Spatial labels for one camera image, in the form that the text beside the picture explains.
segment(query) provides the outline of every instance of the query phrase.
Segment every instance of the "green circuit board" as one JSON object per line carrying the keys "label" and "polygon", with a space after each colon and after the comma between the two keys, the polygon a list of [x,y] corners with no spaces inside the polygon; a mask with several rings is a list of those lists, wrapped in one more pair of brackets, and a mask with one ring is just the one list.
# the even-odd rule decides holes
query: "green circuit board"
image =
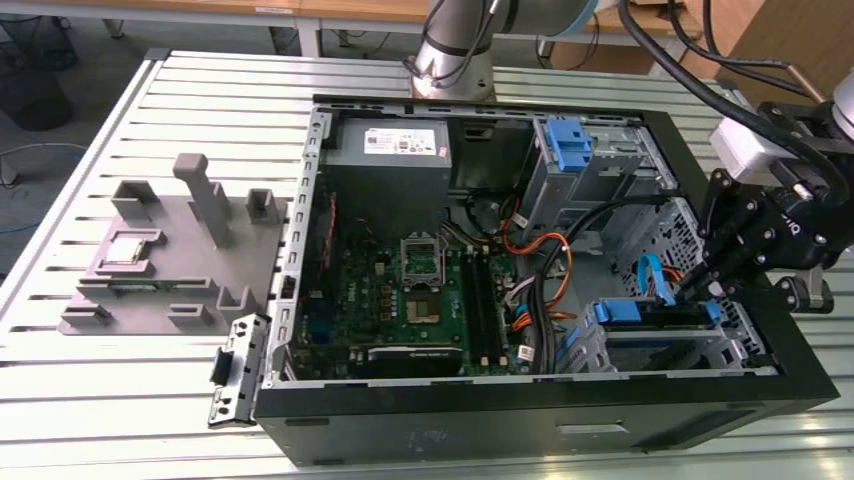
{"label": "green circuit board", "polygon": [[[415,251],[408,256],[408,271],[434,273],[434,257],[423,252]],[[461,250],[445,252],[441,266],[445,284],[435,289],[438,291],[425,288],[407,291],[402,284],[399,249],[359,254],[344,252],[336,298],[332,302],[330,299],[311,299],[303,309],[304,348],[300,359],[303,370],[311,371],[308,376],[348,378],[344,364],[350,349],[356,346],[459,348],[465,352],[465,375],[515,372],[513,362],[483,366],[469,356],[462,255]],[[498,290],[503,288],[505,277],[513,274],[511,258],[503,254],[493,256],[490,267],[497,280],[497,299],[501,300]],[[495,321],[503,322],[503,319],[497,318]]]}

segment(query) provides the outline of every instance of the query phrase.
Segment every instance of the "power supply label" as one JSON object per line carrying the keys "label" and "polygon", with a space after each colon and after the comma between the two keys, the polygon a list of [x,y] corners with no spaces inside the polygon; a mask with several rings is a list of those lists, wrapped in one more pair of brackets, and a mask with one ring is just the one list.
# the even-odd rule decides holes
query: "power supply label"
{"label": "power supply label", "polygon": [[364,132],[364,153],[437,156],[437,135],[430,129],[371,128]]}

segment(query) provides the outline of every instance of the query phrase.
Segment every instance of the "ram slot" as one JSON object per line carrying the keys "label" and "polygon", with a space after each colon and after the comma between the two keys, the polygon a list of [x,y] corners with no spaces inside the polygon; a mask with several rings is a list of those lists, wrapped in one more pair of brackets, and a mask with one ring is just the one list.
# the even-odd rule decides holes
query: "ram slot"
{"label": "ram slot", "polygon": [[469,324],[469,352],[471,363],[485,365],[489,363],[485,349],[483,317],[481,315],[481,302],[478,300],[478,272],[475,270],[475,256],[461,256],[459,267],[463,280],[463,306],[466,308],[466,323]]}
{"label": "ram slot", "polygon": [[486,356],[493,364],[506,364],[502,359],[502,335],[499,331],[499,318],[495,303],[495,285],[493,283],[493,271],[490,269],[490,256],[475,257],[475,271],[478,278],[478,302],[481,305],[481,324],[483,328],[483,343]]}

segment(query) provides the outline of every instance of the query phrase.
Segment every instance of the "blue drive bay latch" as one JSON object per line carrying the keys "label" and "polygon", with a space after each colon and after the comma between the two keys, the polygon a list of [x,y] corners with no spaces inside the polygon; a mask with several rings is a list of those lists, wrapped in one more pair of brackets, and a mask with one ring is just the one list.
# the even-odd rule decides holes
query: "blue drive bay latch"
{"label": "blue drive bay latch", "polygon": [[593,158],[593,137],[578,120],[547,120],[549,143],[562,172],[581,172]]}

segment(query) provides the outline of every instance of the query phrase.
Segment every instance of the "trash can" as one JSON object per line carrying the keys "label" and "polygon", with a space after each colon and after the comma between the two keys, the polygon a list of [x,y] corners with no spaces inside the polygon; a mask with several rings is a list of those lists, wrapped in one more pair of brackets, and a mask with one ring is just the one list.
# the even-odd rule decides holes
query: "trash can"
{"label": "trash can", "polygon": [[59,72],[78,63],[78,54],[66,34],[67,19],[43,15],[0,14],[0,26],[12,42],[32,58],[36,68]]}
{"label": "trash can", "polygon": [[34,132],[59,127],[72,115],[54,73],[36,68],[12,42],[0,43],[0,110],[19,127]]}

